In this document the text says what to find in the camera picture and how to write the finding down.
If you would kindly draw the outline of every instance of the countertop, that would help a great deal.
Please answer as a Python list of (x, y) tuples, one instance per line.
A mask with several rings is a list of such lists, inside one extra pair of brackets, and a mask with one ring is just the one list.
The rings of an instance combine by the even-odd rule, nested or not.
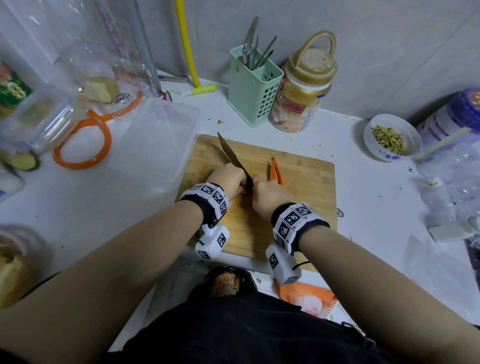
[[(191, 86), (162, 83), (162, 87), (185, 91)], [(471, 266), (462, 242), (439, 245), (429, 236), (425, 225), (428, 210), (420, 198), (420, 190), (428, 186), (416, 173), (415, 163), (382, 162), (365, 148), (362, 134), (367, 121), (319, 109), (310, 126), (300, 133), (285, 133), (270, 123), (252, 128), (226, 103), (227, 94), (227, 87), (219, 85), (214, 93), (183, 100), (201, 111), (199, 134), (220, 132), (226, 139), (334, 163), (339, 233), (401, 272), (406, 272), (411, 262), (409, 252), (417, 244), (427, 244)], [(114, 146), (128, 128), (127, 121), (129, 118), (124, 117), (122, 121), (108, 122)], [(94, 127), (86, 128), (71, 140), (64, 156), (67, 159), (68, 155), (75, 155), (75, 148), (92, 155), (101, 141), (100, 132)], [(41, 161), (37, 171), (21, 173), (26, 187), (0, 204), (0, 221), (3, 225), (22, 227), (36, 240), (43, 277), (68, 267), (125, 228), (173, 202), (175, 197), (172, 191), (143, 190), (108, 169), (108, 161), (84, 171), (63, 169), (50, 154), (43, 155)], [(192, 255), (192, 249), (185, 248), (184, 254)], [(220, 260), (268, 272), (266, 263), (249, 258), (222, 253)], [(424, 262), (417, 259), (416, 265), (422, 267)], [(470, 298), (480, 302), (473, 276), (471, 280), (467, 282), (472, 287)], [(303, 271), (302, 281), (327, 286), (314, 272)], [(457, 307), (452, 308), (470, 322), (480, 324), (479, 312), (465, 315)]]

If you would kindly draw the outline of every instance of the green plastic utensil holder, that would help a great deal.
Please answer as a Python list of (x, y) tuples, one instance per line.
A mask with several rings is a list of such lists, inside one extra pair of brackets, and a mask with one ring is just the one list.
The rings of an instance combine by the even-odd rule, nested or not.
[[(240, 46), (230, 51), (230, 85), (227, 102), (247, 124), (256, 128), (268, 120), (283, 71), (270, 60), (255, 71), (250, 71), (239, 60), (242, 48), (243, 46)], [(257, 62), (262, 53), (257, 50), (255, 52)]]

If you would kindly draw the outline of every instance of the forearm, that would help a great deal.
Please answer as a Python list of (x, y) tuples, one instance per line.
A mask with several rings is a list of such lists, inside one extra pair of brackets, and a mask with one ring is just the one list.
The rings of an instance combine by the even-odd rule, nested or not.
[(120, 233), (1, 312), (1, 347), (33, 364), (97, 361), (202, 219), (180, 201)]
[(369, 337), (410, 359), (477, 360), (478, 330), (367, 250), (322, 226), (300, 249)]

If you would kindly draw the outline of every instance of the white bowl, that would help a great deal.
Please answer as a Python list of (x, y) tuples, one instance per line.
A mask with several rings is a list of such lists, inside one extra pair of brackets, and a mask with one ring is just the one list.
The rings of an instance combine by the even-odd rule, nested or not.
[[(372, 133), (372, 126), (376, 125), (381, 125), (385, 128), (392, 127), (397, 133), (402, 134), (407, 155), (400, 156), (382, 147)], [(421, 150), (421, 138), (415, 128), (408, 121), (390, 114), (380, 114), (373, 117), (363, 132), (363, 140), (368, 150), (375, 157), (387, 162), (411, 158)]]

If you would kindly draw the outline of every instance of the gold handle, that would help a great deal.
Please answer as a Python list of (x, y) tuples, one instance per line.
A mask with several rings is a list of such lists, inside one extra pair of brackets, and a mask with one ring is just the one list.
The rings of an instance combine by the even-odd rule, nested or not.
[(321, 30), (320, 32), (317, 32), (313, 36), (311, 36), (310, 39), (307, 40), (307, 42), (303, 45), (302, 48), (299, 49), (298, 52), (295, 52), (295, 56), (297, 57), (294, 63), (295, 68), (299, 66), (300, 60), (303, 54), (305, 53), (305, 51), (307, 50), (307, 48), (310, 47), (312, 43), (316, 41), (318, 38), (320, 38), (321, 36), (326, 36), (330, 40), (330, 55), (333, 56), (333, 54), (335, 53), (335, 47), (336, 47), (335, 34), (333, 34), (329, 30)]

